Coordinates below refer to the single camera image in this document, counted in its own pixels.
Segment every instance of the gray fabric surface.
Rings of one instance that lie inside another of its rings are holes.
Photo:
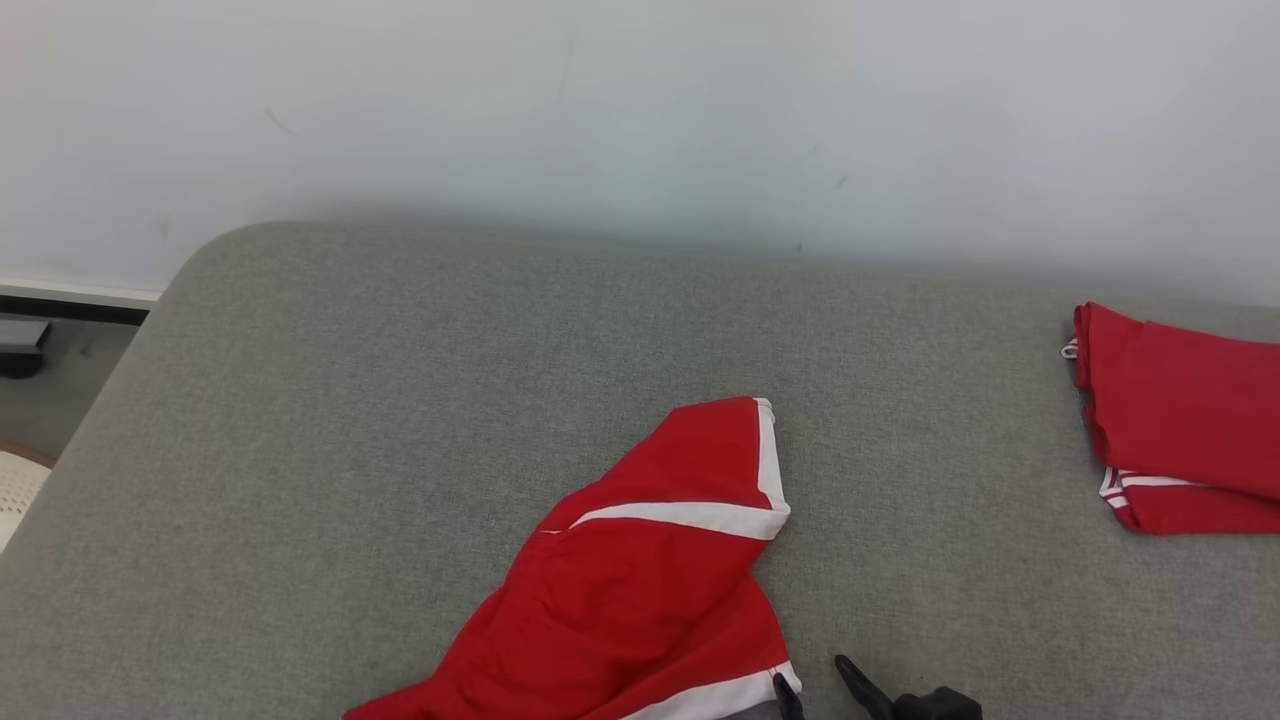
[[[1083,297],[256,225],[202,250],[0,555],[4,717],[333,719],[431,673],[673,406],[765,396],[756,573],[815,719],[1275,717],[1280,538],[1126,533],[1057,352]],[[1116,301],[1280,341],[1280,311]],[[749,716],[771,717],[768,707]]]

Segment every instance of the red fabric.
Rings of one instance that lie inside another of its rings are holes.
[[[1117,518],[1138,532],[1280,532],[1280,345],[1075,310],[1076,384],[1093,447],[1130,483]]]
[[[636,502],[771,511],[760,407],[732,398],[675,410],[538,525],[434,675],[344,720],[618,720],[787,662],[750,575],[768,541],[635,518],[575,527]]]

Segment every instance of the floor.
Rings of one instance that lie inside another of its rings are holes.
[[[0,441],[59,457],[138,328],[83,320],[51,323],[44,369],[23,380],[0,378]]]

